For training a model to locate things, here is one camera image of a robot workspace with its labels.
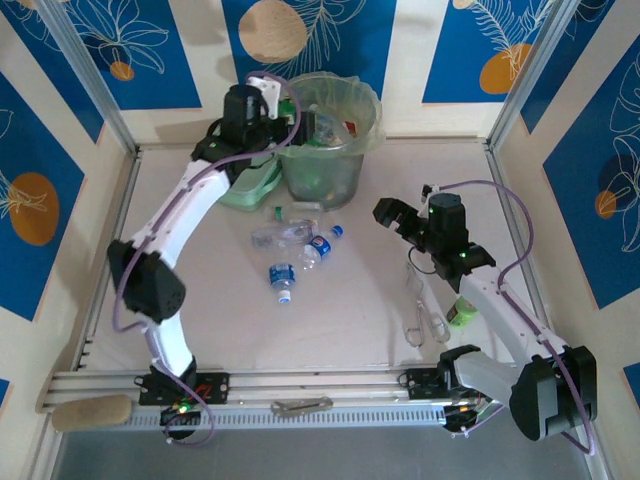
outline green object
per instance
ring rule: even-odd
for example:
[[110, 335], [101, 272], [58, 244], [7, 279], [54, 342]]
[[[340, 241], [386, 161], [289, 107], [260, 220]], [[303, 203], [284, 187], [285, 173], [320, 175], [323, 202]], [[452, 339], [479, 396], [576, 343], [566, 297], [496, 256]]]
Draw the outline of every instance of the green object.
[[[278, 152], [293, 198], [320, 202], [325, 210], [335, 210], [355, 195], [365, 153], [379, 147], [385, 139], [382, 104], [371, 87], [357, 77], [341, 78], [328, 72], [314, 72], [296, 77], [290, 83], [303, 110], [317, 108], [322, 118], [335, 120], [325, 127], [334, 132], [341, 129], [350, 137], [335, 146], [325, 146], [318, 139], [312, 139], [307, 145], [292, 145]], [[280, 114], [286, 115], [288, 111], [285, 109], [285, 113], [280, 111]], [[353, 133], [345, 127], [347, 122], [353, 126]]]
[[243, 171], [233, 186], [220, 198], [228, 207], [253, 212], [282, 179], [282, 167], [275, 155], [258, 156], [251, 161], [258, 167]]
[[476, 307], [467, 302], [463, 297], [458, 297], [456, 303], [453, 304], [453, 307], [451, 307], [449, 313], [447, 313], [447, 322], [449, 322], [452, 327], [464, 327], [476, 316], [476, 313], [478, 313]]
[[287, 117], [287, 124], [293, 125], [296, 121], [296, 106], [286, 98], [278, 104], [278, 115]]

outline metal frame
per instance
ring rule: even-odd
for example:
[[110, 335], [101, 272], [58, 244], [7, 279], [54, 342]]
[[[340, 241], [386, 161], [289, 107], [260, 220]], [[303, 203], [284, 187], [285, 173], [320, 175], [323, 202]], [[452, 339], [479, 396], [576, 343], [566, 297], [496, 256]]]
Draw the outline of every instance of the metal frame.
[[134, 153], [136, 143], [120, 115], [120, 109], [64, 8], [57, 0], [35, 0], [35, 5], [42, 22], [105, 122], [113, 129], [120, 144], [129, 153]]
[[[489, 169], [491, 170], [493, 180], [501, 185], [507, 185], [504, 180], [502, 168], [498, 164], [494, 153], [486, 143], [485, 154], [487, 156], [487, 162], [489, 163]], [[525, 241], [526, 237], [523, 236], [524, 225], [518, 219], [513, 205], [509, 200], [509, 197], [502, 191], [498, 191], [498, 197], [500, 198], [500, 204], [502, 205], [502, 210], [504, 211], [504, 216], [507, 220], [507, 227], [509, 228], [509, 232], [511, 233], [511, 238], [513, 239], [516, 254], [518, 256], [521, 256], [527, 248], [528, 241], [528, 239]], [[521, 268], [527, 290], [529, 291], [529, 296], [531, 297], [531, 302], [533, 303], [533, 311], [535, 312], [536, 316], [547, 325], [547, 327], [553, 330], [553, 323], [547, 315], [544, 301], [542, 300], [542, 294], [540, 292], [540, 288], [538, 287], [539, 277], [536, 273], [532, 259], [530, 257], [525, 259], [525, 261], [521, 264]]]
[[[434, 365], [422, 367], [434, 368]], [[213, 405], [216, 411], [243, 408], [269, 408], [276, 400], [301, 400], [329, 397], [336, 407], [372, 406], [450, 406], [469, 405], [475, 399], [409, 400], [406, 387], [398, 382], [406, 367], [387, 369], [352, 370], [342, 372], [228, 372], [229, 395], [226, 405]], [[137, 376], [147, 371], [112, 372], [58, 372], [53, 375], [42, 409], [52, 412], [68, 401], [94, 398], [103, 395], [124, 394], [137, 402], [139, 387], [134, 384]], [[136, 410], [154, 410], [140, 407]]]
[[556, 1], [487, 136], [487, 146], [492, 153], [495, 153], [512, 123], [520, 116], [524, 102], [580, 3], [581, 0]]
[[30, 457], [31, 464], [23, 472], [24, 478], [29, 480], [50, 479], [62, 440], [63, 434], [54, 430], [51, 425], [51, 414], [47, 414], [40, 430], [40, 437]]
[[[131, 162], [124, 188], [120, 193], [122, 200], [120, 201], [118, 212], [116, 213], [114, 225], [109, 232], [109, 236], [107, 238], [108, 241], [120, 236], [122, 233], [124, 222], [127, 218], [127, 211], [129, 210], [129, 204], [131, 203], [131, 196], [133, 195], [133, 189], [138, 177], [138, 171], [140, 170], [140, 159], [141, 155], [136, 153], [133, 161]], [[82, 333], [80, 334], [78, 345], [76, 346], [73, 356], [73, 363], [71, 364], [72, 370], [84, 368], [84, 365], [82, 364], [82, 357], [85, 354], [87, 344], [91, 343], [92, 338], [95, 335], [96, 327], [98, 325], [98, 315], [100, 314], [100, 309], [104, 302], [105, 292], [109, 286], [109, 262], [106, 257], [106, 252], [104, 252], [103, 255], [104, 261], [100, 270], [100, 277], [96, 288], [94, 289], [91, 305], [84, 320], [84, 325], [82, 326]]]

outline bottle label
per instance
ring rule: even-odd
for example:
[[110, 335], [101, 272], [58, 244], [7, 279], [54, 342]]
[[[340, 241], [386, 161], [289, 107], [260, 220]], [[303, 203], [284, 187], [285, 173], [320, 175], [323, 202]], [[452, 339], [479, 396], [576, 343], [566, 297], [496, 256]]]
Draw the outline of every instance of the bottle label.
[[288, 280], [291, 283], [296, 281], [296, 274], [293, 265], [288, 263], [276, 263], [269, 268], [269, 282], [273, 285], [276, 282]]
[[326, 257], [327, 254], [331, 251], [331, 245], [329, 244], [327, 239], [320, 235], [316, 235], [315, 237], [313, 237], [309, 242], [309, 245], [316, 249], [316, 251], [320, 254], [320, 258]]
[[453, 307], [451, 307], [451, 309], [447, 313], [447, 322], [452, 323], [453, 319], [456, 318], [457, 315], [458, 315], [458, 309], [454, 304]]

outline green bottle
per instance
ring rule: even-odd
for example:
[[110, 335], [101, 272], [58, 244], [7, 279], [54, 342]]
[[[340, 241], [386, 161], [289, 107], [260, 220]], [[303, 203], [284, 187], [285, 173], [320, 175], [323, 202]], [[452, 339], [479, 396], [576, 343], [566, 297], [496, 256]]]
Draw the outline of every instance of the green bottle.
[[447, 322], [452, 327], [464, 327], [469, 321], [475, 317], [478, 310], [476, 307], [467, 302], [463, 297], [458, 297], [456, 303], [453, 304], [449, 313], [447, 313]]

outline bottle cap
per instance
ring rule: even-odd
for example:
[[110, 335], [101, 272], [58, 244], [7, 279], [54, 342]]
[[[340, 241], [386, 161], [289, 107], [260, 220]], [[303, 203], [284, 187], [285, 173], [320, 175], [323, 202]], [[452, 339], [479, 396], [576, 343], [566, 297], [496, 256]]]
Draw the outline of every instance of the bottle cap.
[[278, 303], [289, 303], [291, 301], [291, 292], [289, 290], [280, 290], [278, 292]]
[[344, 230], [340, 225], [334, 225], [331, 227], [331, 233], [333, 233], [336, 237], [341, 237], [344, 233]]

